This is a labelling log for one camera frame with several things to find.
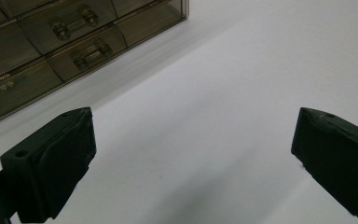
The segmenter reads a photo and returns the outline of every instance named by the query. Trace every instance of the white table surface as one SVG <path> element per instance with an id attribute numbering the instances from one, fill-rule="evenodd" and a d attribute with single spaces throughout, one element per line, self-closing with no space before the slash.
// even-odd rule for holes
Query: white table surface
<path id="1" fill-rule="evenodd" d="M 47 223 L 358 223 L 290 153 L 301 106 L 358 125 L 358 1 L 190 1 L 187 21 L 0 122 L 1 155 L 93 110 L 96 158 Z"/>

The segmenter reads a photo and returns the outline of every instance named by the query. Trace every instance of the drawer handle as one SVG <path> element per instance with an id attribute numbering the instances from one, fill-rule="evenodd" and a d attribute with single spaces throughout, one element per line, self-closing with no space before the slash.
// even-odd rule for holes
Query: drawer handle
<path id="1" fill-rule="evenodd" d="M 101 58 L 110 58 L 113 56 L 113 51 L 106 43 L 99 46 L 91 46 L 90 49 L 95 49 L 86 55 L 79 55 L 74 58 L 74 64 L 80 71 L 85 71 L 90 67 L 91 63 L 98 61 Z"/>
<path id="2" fill-rule="evenodd" d="M 71 34 L 84 26 L 95 27 L 100 21 L 98 15 L 89 7 L 80 10 L 80 18 L 75 21 L 63 22 L 56 21 L 52 25 L 53 33 L 59 40 L 68 40 Z"/>
<path id="3" fill-rule="evenodd" d="M 0 85 L 0 90 L 1 91 L 8 91 L 10 89 L 13 89 L 14 87 L 15 87 L 14 82 L 9 81 L 9 82 L 7 82 L 5 84 Z"/>

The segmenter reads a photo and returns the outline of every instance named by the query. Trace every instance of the white surface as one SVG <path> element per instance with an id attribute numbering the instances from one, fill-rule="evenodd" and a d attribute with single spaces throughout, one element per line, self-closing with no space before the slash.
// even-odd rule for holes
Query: white surface
<path id="1" fill-rule="evenodd" d="M 358 1 L 190 6 L 188 21 L 0 122 L 1 155 L 93 109 L 97 157 L 48 223 L 358 223 L 290 153 L 301 106 L 358 125 Z"/>

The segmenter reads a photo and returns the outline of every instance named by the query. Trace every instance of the storage organizer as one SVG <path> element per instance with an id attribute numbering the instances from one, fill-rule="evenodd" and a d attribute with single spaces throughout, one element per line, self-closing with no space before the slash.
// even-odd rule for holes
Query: storage organizer
<path id="1" fill-rule="evenodd" d="M 0 119 L 183 21 L 189 0 L 0 0 Z"/>

